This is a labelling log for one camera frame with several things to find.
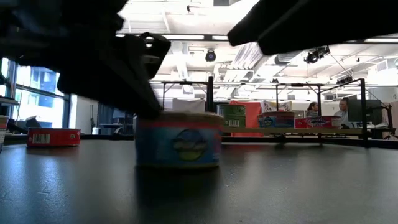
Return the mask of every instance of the man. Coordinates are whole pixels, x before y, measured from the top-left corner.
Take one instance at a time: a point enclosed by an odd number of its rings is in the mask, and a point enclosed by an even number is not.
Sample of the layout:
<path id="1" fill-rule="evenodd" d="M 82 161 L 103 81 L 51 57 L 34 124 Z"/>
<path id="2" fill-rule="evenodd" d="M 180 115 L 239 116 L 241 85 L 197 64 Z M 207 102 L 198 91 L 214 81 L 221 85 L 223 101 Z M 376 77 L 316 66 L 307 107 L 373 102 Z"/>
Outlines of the man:
<path id="1" fill-rule="evenodd" d="M 341 118 L 341 124 L 352 127 L 352 124 L 348 122 L 347 98 L 341 99 L 338 107 L 340 110 L 335 113 L 335 116 L 339 116 Z"/>

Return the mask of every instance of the computer monitor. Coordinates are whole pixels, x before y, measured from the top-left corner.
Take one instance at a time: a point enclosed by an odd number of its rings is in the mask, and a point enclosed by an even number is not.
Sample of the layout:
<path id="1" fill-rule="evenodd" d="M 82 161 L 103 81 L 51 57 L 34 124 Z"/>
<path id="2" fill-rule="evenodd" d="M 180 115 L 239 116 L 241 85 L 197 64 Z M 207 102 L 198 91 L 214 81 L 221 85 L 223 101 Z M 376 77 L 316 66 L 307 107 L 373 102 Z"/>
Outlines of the computer monitor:
<path id="1" fill-rule="evenodd" d="M 383 118 L 380 107 L 380 100 L 366 100 L 366 122 L 372 122 L 374 125 L 382 123 Z M 347 109 L 349 122 L 362 122 L 361 100 L 348 99 Z"/>

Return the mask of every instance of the black table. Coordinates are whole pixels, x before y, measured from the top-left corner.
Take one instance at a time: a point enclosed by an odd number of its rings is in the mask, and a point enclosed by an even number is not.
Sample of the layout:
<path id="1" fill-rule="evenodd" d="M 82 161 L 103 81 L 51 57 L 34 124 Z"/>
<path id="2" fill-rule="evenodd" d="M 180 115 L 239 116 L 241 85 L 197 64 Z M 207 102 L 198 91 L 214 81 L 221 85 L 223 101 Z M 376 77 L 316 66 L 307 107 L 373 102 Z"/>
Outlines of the black table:
<path id="1" fill-rule="evenodd" d="M 0 223 L 397 223 L 398 151 L 226 146 L 219 169 L 134 168 L 134 142 L 5 147 Z"/>

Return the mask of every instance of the fluorescent light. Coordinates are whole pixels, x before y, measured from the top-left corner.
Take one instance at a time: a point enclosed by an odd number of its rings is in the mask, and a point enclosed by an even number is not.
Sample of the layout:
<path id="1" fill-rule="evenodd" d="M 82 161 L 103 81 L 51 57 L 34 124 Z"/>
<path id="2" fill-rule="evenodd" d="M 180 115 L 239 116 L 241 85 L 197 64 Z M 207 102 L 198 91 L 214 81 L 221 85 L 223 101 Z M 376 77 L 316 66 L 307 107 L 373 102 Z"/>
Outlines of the fluorescent light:
<path id="1" fill-rule="evenodd" d="M 398 38 L 369 38 L 364 41 L 365 43 L 398 43 Z"/>
<path id="2" fill-rule="evenodd" d="M 167 39 L 173 40 L 203 40 L 205 38 L 204 35 L 163 35 Z"/>
<path id="3" fill-rule="evenodd" d="M 213 40 L 228 40 L 228 36 L 226 35 L 214 35 L 211 38 Z"/>

